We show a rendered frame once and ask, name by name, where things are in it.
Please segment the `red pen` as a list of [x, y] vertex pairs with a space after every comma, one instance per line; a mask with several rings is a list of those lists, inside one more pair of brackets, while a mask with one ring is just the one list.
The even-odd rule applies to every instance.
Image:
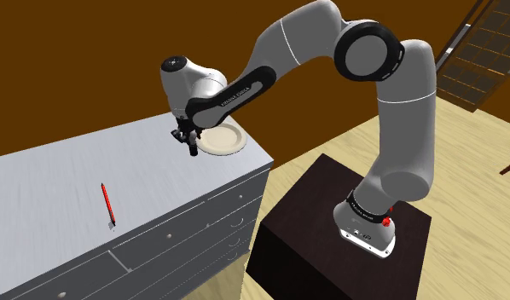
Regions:
[[103, 183], [101, 183], [101, 191], [102, 191], [105, 203], [106, 203], [106, 207], [107, 207], [108, 215], [110, 217], [110, 221], [111, 221], [112, 225], [116, 226], [116, 220], [115, 220], [115, 216], [113, 214], [113, 209], [112, 209], [112, 206], [111, 206], [109, 198], [108, 198], [106, 187], [105, 187], [105, 185]]

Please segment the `dark robot stand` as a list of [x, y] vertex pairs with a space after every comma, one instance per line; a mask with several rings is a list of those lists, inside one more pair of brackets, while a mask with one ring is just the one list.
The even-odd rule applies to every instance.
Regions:
[[416, 300], [431, 217], [406, 202], [378, 258], [343, 239], [333, 208], [362, 176], [321, 154], [260, 222], [247, 273], [274, 300]]

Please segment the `cream round plate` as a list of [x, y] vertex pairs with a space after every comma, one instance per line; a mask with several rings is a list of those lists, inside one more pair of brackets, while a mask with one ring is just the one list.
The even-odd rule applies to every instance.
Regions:
[[222, 123], [203, 130], [196, 139], [199, 150], [216, 156], [239, 152], [247, 143], [246, 132], [237, 124]]

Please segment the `grey chest of drawers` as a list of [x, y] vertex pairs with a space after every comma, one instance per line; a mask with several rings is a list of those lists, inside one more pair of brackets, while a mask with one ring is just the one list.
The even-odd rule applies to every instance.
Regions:
[[253, 139], [191, 156], [175, 124], [0, 156], [0, 300], [182, 300], [243, 259], [272, 158]]

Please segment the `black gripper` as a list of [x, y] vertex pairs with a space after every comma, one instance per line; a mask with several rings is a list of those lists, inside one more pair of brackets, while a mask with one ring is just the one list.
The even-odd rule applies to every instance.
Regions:
[[197, 134], [194, 124], [189, 119], [185, 118], [176, 118], [176, 121], [177, 128], [171, 132], [172, 136], [181, 143], [187, 143], [190, 155], [197, 156]]

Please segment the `wooden lattice door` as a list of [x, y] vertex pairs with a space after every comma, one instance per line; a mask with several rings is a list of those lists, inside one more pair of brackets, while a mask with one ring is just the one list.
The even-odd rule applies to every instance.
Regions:
[[510, 0], [487, 0], [437, 65], [437, 96], [474, 112], [510, 78]]

